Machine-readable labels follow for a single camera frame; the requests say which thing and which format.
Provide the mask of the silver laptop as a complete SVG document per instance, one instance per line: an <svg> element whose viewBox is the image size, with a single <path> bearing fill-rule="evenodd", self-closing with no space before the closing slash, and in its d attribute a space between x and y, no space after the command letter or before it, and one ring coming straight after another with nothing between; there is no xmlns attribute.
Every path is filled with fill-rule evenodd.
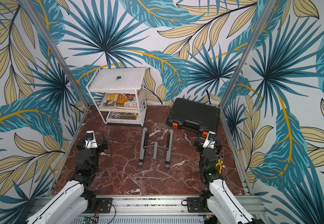
<svg viewBox="0 0 324 224"><path fill-rule="evenodd" d="M115 68L98 71L86 86L91 92L118 92L142 87L146 68Z"/></svg>

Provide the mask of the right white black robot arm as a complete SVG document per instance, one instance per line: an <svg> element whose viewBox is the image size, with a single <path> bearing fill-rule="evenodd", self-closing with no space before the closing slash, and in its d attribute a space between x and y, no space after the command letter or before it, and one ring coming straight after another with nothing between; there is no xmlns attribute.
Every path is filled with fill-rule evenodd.
<svg viewBox="0 0 324 224"><path fill-rule="evenodd" d="M221 224L263 224L262 219L247 212L227 186L221 174L224 163L224 156L219 154L221 146L214 139L201 142L199 137L194 146L200 153L198 167L207 188L200 195L202 209L212 212Z"/></svg>

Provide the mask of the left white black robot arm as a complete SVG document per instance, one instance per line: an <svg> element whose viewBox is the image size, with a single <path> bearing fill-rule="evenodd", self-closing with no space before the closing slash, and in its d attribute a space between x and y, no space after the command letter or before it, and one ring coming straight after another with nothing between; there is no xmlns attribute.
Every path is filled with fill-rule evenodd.
<svg viewBox="0 0 324 224"><path fill-rule="evenodd" d="M83 212L96 208L96 193L88 188L99 172L99 156L108 149L108 143L103 137L98 144L95 132L87 131L77 148L74 175L43 208L24 221L25 224L69 224Z"/></svg>

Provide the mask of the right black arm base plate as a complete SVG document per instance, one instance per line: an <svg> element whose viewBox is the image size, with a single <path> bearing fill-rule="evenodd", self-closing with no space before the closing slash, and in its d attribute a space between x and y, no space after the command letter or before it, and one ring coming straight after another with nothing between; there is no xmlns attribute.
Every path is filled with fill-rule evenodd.
<svg viewBox="0 0 324 224"><path fill-rule="evenodd" d="M206 205L206 200L203 197L188 197L186 201L188 213L210 212Z"/></svg>

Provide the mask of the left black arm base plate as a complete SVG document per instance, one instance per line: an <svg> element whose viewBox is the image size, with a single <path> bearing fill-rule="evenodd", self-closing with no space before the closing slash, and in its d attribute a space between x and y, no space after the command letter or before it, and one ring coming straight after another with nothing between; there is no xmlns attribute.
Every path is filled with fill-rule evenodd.
<svg viewBox="0 0 324 224"><path fill-rule="evenodd" d="M88 204L88 212L95 214L108 214L111 211L112 198L93 198Z"/></svg>

